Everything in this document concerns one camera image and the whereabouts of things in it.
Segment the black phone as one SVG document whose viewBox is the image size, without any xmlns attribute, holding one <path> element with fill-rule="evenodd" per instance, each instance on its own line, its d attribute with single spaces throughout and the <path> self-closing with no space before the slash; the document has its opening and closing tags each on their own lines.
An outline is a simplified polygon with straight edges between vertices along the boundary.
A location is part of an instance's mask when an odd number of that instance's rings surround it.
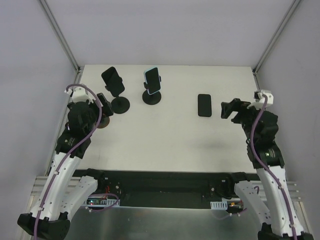
<svg viewBox="0 0 320 240">
<path fill-rule="evenodd" d="M 209 118 L 212 116 L 212 98 L 210 94 L 198 94 L 197 109 L 199 117 Z"/>
<path fill-rule="evenodd" d="M 101 78 L 105 83 L 105 88 L 113 97 L 118 97 L 125 91 L 123 79 L 119 76 L 114 66 L 109 67 L 101 74 Z"/>
</svg>

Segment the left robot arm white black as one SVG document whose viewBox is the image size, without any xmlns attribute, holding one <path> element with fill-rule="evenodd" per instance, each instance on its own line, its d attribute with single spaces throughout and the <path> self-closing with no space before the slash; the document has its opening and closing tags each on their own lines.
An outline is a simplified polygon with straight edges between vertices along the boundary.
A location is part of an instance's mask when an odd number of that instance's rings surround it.
<svg viewBox="0 0 320 240">
<path fill-rule="evenodd" d="M 75 188 L 66 193 L 70 180 L 91 144 L 89 133 L 106 127 L 113 115 L 111 103 L 98 93 L 99 105 L 92 97 L 73 100 L 67 107 L 67 123 L 57 140 L 51 170 L 36 204 L 22 213 L 17 224 L 36 239 L 63 240 L 71 220 L 92 194 L 107 193 L 105 174 L 89 168 Z"/>
</svg>

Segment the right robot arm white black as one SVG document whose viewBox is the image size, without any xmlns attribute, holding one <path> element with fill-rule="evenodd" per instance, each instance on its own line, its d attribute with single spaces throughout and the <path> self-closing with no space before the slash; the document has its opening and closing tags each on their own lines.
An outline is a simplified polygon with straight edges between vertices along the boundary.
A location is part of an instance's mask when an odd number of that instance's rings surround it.
<svg viewBox="0 0 320 240">
<path fill-rule="evenodd" d="M 239 197 L 257 223 L 259 240 L 312 240 L 304 230 L 289 193 L 285 163 L 275 136 L 279 130 L 278 116 L 267 111 L 268 101 L 246 102 L 239 98 L 221 103 L 221 118 L 240 124 L 247 139 L 247 155 L 261 181 L 266 201 L 254 190 L 243 172 L 231 174 L 225 184 L 230 197 Z"/>
</svg>

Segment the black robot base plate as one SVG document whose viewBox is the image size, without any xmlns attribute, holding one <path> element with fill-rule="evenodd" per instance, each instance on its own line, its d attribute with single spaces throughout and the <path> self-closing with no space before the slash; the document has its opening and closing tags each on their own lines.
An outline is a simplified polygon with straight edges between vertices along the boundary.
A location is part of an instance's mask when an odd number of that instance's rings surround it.
<svg viewBox="0 0 320 240">
<path fill-rule="evenodd" d="M 210 209 L 212 202 L 235 198 L 244 172 L 160 172 L 104 170 L 102 193 L 114 194 L 121 207 Z"/>
</svg>

